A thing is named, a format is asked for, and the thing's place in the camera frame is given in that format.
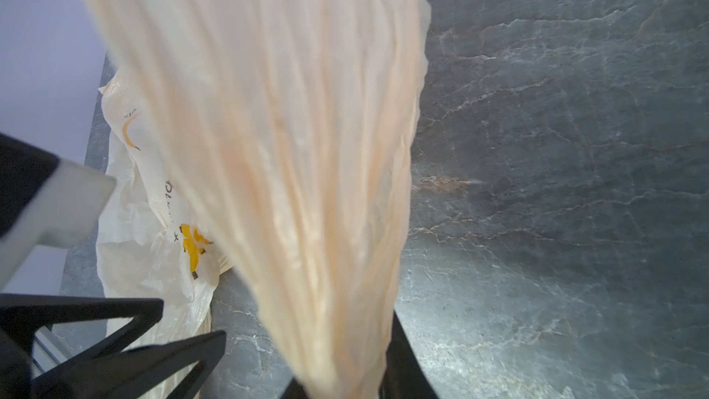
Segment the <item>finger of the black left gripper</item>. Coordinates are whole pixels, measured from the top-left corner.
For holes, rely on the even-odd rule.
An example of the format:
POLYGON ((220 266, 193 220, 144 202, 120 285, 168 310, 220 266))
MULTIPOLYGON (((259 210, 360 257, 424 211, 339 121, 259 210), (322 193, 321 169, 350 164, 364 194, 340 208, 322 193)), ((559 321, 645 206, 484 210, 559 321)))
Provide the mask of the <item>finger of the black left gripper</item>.
POLYGON ((170 398, 194 398, 225 354, 226 332, 148 345, 80 361, 72 358, 32 382, 33 398, 140 398, 187 369, 170 398))
POLYGON ((47 325, 128 319, 119 331, 79 355, 79 360, 104 358, 125 352, 162 319, 160 299, 90 299, 3 295, 1 297, 1 364, 15 366, 31 359, 35 333, 47 325))

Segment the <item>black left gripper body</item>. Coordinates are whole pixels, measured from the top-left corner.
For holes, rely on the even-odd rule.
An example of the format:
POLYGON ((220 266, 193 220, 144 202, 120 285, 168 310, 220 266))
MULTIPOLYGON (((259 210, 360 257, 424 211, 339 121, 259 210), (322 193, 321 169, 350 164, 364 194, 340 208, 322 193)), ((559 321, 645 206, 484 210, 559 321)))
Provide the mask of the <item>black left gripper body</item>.
POLYGON ((1 236, 11 230, 59 163, 53 153, 1 135, 1 236))

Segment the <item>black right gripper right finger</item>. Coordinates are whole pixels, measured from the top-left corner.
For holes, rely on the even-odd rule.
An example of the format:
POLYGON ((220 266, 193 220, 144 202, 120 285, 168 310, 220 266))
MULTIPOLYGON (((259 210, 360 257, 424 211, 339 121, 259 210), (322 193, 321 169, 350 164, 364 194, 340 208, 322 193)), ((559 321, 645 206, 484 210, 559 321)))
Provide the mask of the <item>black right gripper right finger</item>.
POLYGON ((391 343, 386 353, 386 361, 386 371, 380 384, 380 398, 439 398, 417 362, 397 314, 393 315, 393 330, 391 331, 391 343))

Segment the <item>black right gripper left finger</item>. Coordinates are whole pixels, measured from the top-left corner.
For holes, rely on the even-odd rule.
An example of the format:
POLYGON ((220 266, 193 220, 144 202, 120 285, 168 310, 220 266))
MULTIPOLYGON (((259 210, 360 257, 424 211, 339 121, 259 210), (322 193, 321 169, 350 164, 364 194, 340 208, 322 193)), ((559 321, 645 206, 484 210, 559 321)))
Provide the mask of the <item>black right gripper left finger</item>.
POLYGON ((280 399, 308 399, 308 394, 296 379, 292 379, 282 392, 280 399))

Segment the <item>banana print plastic bag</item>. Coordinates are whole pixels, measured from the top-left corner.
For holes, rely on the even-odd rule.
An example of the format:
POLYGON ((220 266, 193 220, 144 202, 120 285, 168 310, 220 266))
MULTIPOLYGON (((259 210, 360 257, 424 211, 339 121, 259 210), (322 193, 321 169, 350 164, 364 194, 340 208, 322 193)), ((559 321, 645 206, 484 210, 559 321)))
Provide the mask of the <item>banana print plastic bag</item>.
POLYGON ((386 369, 427 0, 82 0, 312 398, 386 369))

